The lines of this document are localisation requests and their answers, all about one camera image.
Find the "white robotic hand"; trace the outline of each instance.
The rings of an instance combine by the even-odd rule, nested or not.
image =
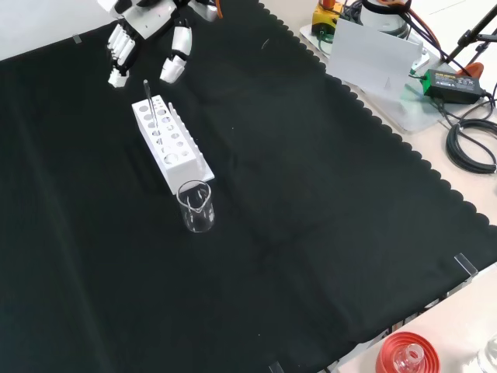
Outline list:
[[[113,70],[109,83],[124,87],[129,70],[137,59],[139,46],[151,37],[160,36],[170,29],[173,19],[179,18],[179,9],[186,4],[207,21],[217,17],[214,0],[97,0],[111,15],[120,19],[110,35],[107,49],[112,58]],[[175,82],[183,73],[192,50],[192,29],[186,20],[176,22],[172,51],[165,61],[161,80]]]
[[[130,73],[125,64],[135,47],[136,41],[118,24],[107,43],[107,49],[113,60],[113,70],[109,77],[109,84],[113,87],[121,88],[126,85]]]
[[[162,66],[161,80],[174,83],[185,70],[186,61],[192,51],[192,29],[186,20],[179,21],[172,38],[171,57]]]

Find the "white paper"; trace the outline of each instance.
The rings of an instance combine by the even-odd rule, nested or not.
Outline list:
[[[366,92],[398,99],[422,45],[339,19],[326,72]]]

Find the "black stand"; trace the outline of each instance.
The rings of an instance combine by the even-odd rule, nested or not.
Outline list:
[[[478,41],[484,41],[483,44],[476,48],[477,54],[473,57],[470,63],[476,61],[476,59],[488,48],[488,45],[492,42],[497,42],[497,30],[494,31],[492,35],[482,35],[481,31],[497,16],[497,5],[492,8],[492,10],[482,19],[478,25],[473,30],[468,30],[457,42],[458,46],[447,58],[447,63],[451,62],[465,47],[471,43],[476,43]]]

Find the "white test tube rack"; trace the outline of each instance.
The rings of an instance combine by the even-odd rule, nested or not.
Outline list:
[[[214,174],[172,104],[152,97],[158,126],[148,100],[132,105],[138,127],[172,194],[191,180],[212,180]]]

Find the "power cord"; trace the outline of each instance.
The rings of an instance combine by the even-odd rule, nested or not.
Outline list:
[[[411,18],[407,17],[406,14],[401,14],[400,17],[408,24],[410,25],[411,28],[413,28],[414,31],[416,31],[424,40],[426,40],[428,43],[430,43],[435,49],[437,49],[440,53],[440,56],[442,58],[448,58],[449,54],[445,53],[440,45],[434,40],[429,34],[426,33],[426,31],[423,31],[420,29],[418,25],[416,25]],[[456,64],[467,76],[471,76],[471,74],[466,70],[466,68],[458,63],[455,60],[452,60],[454,64]]]
[[[413,74],[409,74],[409,78],[418,79],[418,80],[426,80],[426,77],[424,77],[424,76],[417,76],[417,75],[413,75]]]
[[[345,4],[343,7],[343,13],[347,16],[346,19],[353,21],[359,25],[362,25],[362,23],[360,22],[360,11],[362,7],[363,7],[362,0],[354,2],[351,6]]]
[[[318,35],[318,47],[319,47],[319,50],[325,55],[325,56],[329,56],[329,53],[328,52],[325,52],[325,50],[323,50],[322,46],[321,46],[321,42],[325,42],[327,44],[333,44],[333,39],[327,39],[326,38],[326,35],[325,33],[323,33],[322,31],[319,33]]]
[[[495,92],[497,91],[497,84],[495,85],[493,94],[486,93],[485,95],[488,97],[487,101],[480,103],[474,108],[467,111],[462,117],[458,117],[452,113],[449,113],[444,106],[444,103],[435,103],[438,110],[445,117],[447,123],[450,125],[449,134],[447,135],[446,140],[446,150],[449,159],[460,168],[470,172],[470,173],[478,173],[478,174],[493,174],[497,173],[497,158],[495,155],[484,146],[481,142],[470,138],[465,133],[464,130],[472,128],[477,129],[484,132],[490,132],[497,136],[497,124],[488,120],[488,118],[493,114],[495,109]],[[467,116],[473,113],[476,109],[490,104],[489,113],[482,119],[472,118],[466,119]],[[458,120],[457,123],[452,123],[449,117],[453,117]],[[472,143],[479,146],[485,153],[487,153],[491,160],[492,164],[480,163],[472,158],[470,158],[462,149],[461,144],[459,143],[459,136],[466,138]]]

